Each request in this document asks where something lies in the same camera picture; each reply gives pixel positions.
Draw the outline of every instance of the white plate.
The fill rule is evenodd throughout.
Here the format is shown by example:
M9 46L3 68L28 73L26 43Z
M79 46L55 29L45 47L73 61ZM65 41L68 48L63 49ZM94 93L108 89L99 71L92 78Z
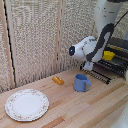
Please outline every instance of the white plate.
M25 89L11 95L5 104L6 113L18 121L40 118L48 109L48 98L40 91Z

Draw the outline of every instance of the blue cup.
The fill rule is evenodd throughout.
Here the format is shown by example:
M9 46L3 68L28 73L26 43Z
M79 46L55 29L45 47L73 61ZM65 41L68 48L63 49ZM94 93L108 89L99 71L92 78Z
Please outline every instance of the blue cup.
M83 74L77 74L75 76L74 89L78 92L85 92L91 86L91 82L88 77Z

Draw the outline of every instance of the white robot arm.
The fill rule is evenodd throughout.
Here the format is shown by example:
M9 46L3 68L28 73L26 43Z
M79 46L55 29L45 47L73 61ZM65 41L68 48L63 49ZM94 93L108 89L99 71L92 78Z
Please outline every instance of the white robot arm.
M93 62L102 59L104 48L114 31L117 14L127 0L98 0L94 11L94 21L98 31L98 40L89 36L69 49L73 58L86 61L84 70L92 70Z

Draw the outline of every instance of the small orange toy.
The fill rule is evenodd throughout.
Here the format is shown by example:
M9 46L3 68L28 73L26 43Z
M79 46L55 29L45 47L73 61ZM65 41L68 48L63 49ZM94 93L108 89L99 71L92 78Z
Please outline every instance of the small orange toy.
M64 84L64 81L62 79L60 79L59 77L53 77L52 80L57 83L58 85L62 85Z

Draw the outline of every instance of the wooden table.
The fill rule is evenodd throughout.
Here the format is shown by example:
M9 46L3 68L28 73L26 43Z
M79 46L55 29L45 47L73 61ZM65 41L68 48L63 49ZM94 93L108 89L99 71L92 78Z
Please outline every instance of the wooden table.
M109 128L119 117L128 101L128 85L124 78L116 78L109 85L86 74L92 86L87 92L73 89L75 75L86 74L75 68L54 76L65 81L59 86L54 76L10 90L0 95L0 128ZM48 111L33 122L18 122L5 112L6 100L22 89L36 89L49 99Z

